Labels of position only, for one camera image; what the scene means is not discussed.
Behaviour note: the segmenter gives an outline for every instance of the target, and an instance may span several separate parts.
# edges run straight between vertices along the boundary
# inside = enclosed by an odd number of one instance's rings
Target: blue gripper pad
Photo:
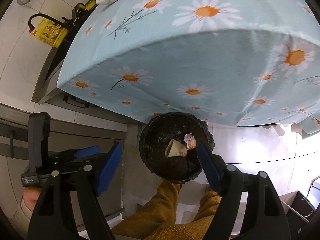
[[[110,150],[110,158],[97,177],[96,193],[98,196],[108,189],[111,179],[121,162],[122,152],[122,145],[120,143],[117,143]]]
[[[197,156],[211,189],[221,196],[221,175],[214,165],[212,153],[201,142],[197,145]]]
[[[91,155],[95,155],[100,152],[100,148],[98,146],[92,146],[84,149],[77,150],[75,153],[76,158],[83,158]]]

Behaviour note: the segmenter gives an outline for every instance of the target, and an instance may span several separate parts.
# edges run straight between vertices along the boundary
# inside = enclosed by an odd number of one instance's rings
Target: wall
[[[31,102],[41,68],[51,46],[28,33],[28,19],[38,12],[62,20],[72,8],[88,0],[33,0],[20,6],[12,2],[0,21],[0,103],[33,113]]]

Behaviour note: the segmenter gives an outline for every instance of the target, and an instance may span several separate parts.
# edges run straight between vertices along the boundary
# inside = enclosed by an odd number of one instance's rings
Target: yellow plastic jug
[[[43,18],[36,28],[29,33],[37,39],[58,48],[68,32],[69,31],[63,28],[60,24]]]

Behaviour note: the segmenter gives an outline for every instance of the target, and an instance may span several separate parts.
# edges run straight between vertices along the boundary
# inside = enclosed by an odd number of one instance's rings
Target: human hand
[[[23,188],[23,201],[26,207],[32,212],[35,209],[40,193],[41,193],[41,188],[39,187]]]

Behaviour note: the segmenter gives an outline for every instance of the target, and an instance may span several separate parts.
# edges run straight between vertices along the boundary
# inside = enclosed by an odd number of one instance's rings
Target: person
[[[193,221],[175,224],[180,190],[181,185],[164,180],[149,202],[112,228],[116,239],[120,239],[117,236],[126,236],[145,240],[201,240],[217,211],[220,197],[207,190]],[[25,188],[18,210],[11,219],[13,227],[24,238],[40,192],[39,188]]]

